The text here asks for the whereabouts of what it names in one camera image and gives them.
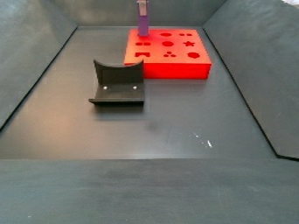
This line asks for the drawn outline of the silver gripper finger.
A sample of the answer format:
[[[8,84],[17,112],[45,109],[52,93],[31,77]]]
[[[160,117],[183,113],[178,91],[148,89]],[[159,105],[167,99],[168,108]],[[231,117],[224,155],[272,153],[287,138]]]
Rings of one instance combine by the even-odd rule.
[[[139,14],[140,16],[147,16],[147,0],[139,0],[138,1],[139,4]]]

